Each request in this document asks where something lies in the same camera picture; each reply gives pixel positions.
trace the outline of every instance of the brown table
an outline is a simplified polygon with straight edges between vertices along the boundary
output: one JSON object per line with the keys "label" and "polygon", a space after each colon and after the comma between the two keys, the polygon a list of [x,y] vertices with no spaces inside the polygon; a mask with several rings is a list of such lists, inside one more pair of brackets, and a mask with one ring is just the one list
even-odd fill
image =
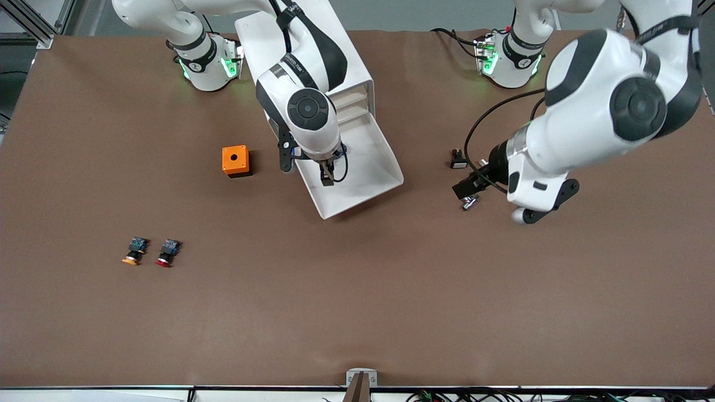
{"label": "brown table", "polygon": [[[577,36],[558,32],[549,58]],[[40,51],[0,147],[0,385],[707,386],[715,378],[710,111],[573,174],[519,227],[496,191],[462,212],[449,151],[506,97],[434,33],[350,34],[405,184],[328,221],[246,77],[183,80],[164,40],[61,36]],[[485,157],[537,97],[475,134]],[[257,174],[230,180],[221,148]],[[132,236],[144,264],[122,264]],[[175,267],[152,262],[166,237]]]}

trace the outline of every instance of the white box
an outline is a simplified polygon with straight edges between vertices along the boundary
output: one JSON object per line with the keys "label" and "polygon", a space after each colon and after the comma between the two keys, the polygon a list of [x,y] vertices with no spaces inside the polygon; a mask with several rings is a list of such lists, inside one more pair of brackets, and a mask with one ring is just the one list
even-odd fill
{"label": "white box", "polygon": [[[327,93],[337,110],[342,141],[349,149],[347,177],[344,182],[323,187],[317,163],[312,160],[295,161],[320,217],[328,219],[403,184],[405,179],[395,154],[375,121],[373,78],[330,2],[297,0],[296,3],[347,57],[345,81]],[[283,34],[275,23],[275,17],[262,12],[238,19],[235,26],[255,82],[285,54]],[[278,169],[277,151],[275,158]]]}

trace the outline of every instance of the green light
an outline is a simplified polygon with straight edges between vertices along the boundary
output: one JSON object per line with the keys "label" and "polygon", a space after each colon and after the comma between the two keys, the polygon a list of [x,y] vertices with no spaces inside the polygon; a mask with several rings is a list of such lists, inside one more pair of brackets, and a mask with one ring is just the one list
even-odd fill
{"label": "green light", "polygon": [[226,75],[229,78],[236,77],[236,67],[235,63],[232,62],[231,60],[226,60],[221,58],[222,66],[224,67],[224,70],[226,70]]}
{"label": "green light", "polygon": [[184,62],[182,62],[181,59],[179,60],[179,65],[181,66],[181,69],[184,70],[184,77],[186,79],[190,79],[189,73],[186,72],[186,67],[184,67]]}
{"label": "green light", "polygon": [[494,72],[494,66],[496,65],[496,62],[498,60],[499,53],[492,53],[492,57],[490,57],[486,62],[484,62],[484,74],[491,75],[491,73]]}
{"label": "green light", "polygon": [[534,69],[531,70],[531,75],[536,74],[536,69],[538,68],[538,63],[539,63],[540,61],[541,61],[541,56],[539,56],[539,57],[536,59],[536,62],[534,62]]}

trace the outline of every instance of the orange cube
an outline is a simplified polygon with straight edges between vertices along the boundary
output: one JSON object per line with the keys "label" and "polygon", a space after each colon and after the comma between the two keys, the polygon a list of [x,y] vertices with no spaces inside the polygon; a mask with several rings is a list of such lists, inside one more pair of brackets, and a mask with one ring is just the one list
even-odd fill
{"label": "orange cube", "polygon": [[253,175],[253,171],[251,170],[251,154],[245,145],[225,147],[221,160],[224,173],[232,179]]}

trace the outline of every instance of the gray floor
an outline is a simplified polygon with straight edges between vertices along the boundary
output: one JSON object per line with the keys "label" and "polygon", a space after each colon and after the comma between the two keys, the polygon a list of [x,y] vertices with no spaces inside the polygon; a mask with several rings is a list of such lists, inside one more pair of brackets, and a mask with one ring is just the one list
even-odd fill
{"label": "gray floor", "polygon": [[[477,28],[504,27],[511,22],[513,4],[505,0],[331,0],[335,12],[348,30],[427,31],[435,27],[467,31]],[[613,27],[618,14],[617,0],[606,2],[590,14],[560,13],[562,29],[597,29]],[[238,15],[208,16],[215,31],[233,31]],[[138,31],[122,23],[111,0],[84,0],[76,10],[71,34],[81,36],[155,35]],[[701,43],[705,50],[704,84],[715,94],[715,11],[702,22]],[[34,58],[33,46],[0,45],[0,72],[28,71]],[[22,85],[23,74],[0,75],[0,112],[11,116]]]}

